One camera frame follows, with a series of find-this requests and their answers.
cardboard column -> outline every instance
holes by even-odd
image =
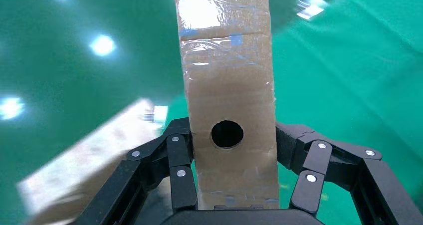
[[[268,0],[176,0],[199,208],[278,208]]]

blurred cardboard box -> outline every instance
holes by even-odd
[[[68,224],[97,194],[128,150],[159,135],[167,113],[139,99],[17,184],[27,224]]]

green floor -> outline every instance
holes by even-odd
[[[312,22],[295,3],[270,0],[277,119],[381,151],[423,208],[423,1],[333,0]],[[0,22],[0,98],[24,104],[0,120],[0,224],[25,218],[16,182],[137,98],[187,115],[173,0],[0,0]],[[358,224],[347,192],[323,193],[321,221]]]

cardboard box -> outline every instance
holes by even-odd
[[[278,208],[268,0],[176,7],[199,208]]]
[[[139,99],[19,182],[27,224],[68,224],[77,217],[127,151],[158,136],[158,125],[147,120],[153,116],[150,101]]]

metal screw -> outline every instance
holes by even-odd
[[[185,170],[178,170],[176,172],[176,175],[178,175],[178,177],[183,177],[183,176],[185,176],[185,174],[187,174],[187,173],[185,173]]]
[[[317,180],[317,178],[311,174],[307,175],[306,178],[309,182],[312,182],[312,183],[314,183]]]
[[[140,155],[140,151],[132,152],[132,157],[138,157]]]
[[[375,152],[373,152],[372,150],[366,150],[366,154],[369,156],[374,156]]]

